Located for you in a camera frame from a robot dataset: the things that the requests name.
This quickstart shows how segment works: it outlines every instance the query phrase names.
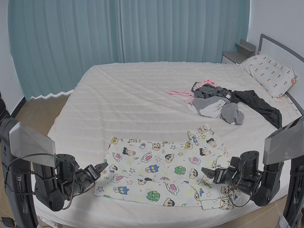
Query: curtain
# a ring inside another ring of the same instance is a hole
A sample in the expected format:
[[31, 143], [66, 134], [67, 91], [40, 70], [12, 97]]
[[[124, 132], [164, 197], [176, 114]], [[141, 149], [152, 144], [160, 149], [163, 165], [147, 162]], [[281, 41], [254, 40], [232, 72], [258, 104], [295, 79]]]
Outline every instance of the curtain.
[[250, 0], [9, 0], [11, 54], [25, 94], [74, 89], [91, 66], [221, 62], [247, 38]]
[[75, 88], [123, 61], [120, 0], [9, 0], [11, 54], [26, 99]]

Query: white wall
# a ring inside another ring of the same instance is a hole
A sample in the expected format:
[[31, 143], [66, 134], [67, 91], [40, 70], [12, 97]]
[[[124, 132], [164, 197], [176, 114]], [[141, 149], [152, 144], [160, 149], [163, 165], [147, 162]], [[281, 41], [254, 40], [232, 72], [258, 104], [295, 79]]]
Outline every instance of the white wall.
[[8, 3], [9, 0], [0, 0], [0, 93], [8, 112], [11, 114], [24, 94], [10, 53], [7, 25]]
[[304, 56], [304, 0], [250, 0], [247, 41], [265, 34]]

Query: bedside table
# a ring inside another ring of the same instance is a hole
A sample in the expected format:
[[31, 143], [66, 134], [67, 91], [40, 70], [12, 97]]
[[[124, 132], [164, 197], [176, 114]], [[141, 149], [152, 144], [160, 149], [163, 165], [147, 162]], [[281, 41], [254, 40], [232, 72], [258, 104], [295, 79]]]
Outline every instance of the bedside table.
[[240, 39], [240, 43], [234, 44], [236, 51], [223, 51], [222, 63], [242, 63], [249, 57], [254, 56], [255, 45]]

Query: pillow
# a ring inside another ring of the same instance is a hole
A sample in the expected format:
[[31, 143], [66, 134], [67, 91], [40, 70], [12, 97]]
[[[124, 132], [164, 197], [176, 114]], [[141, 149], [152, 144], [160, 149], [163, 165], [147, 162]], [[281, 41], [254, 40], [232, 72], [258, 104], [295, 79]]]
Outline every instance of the pillow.
[[258, 53], [240, 66], [258, 81], [272, 98], [281, 97], [297, 81], [291, 68], [278, 63], [265, 53]]

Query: cartoon pajamas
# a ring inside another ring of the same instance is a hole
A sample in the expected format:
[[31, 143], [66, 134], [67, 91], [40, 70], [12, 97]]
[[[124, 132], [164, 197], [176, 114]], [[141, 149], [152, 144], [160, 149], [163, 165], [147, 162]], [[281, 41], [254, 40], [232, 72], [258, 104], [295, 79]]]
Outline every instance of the cartoon pajamas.
[[207, 124], [188, 136], [186, 143], [112, 137], [109, 166], [94, 194], [158, 206], [233, 208], [228, 187], [212, 184], [200, 170], [227, 167], [227, 147]]

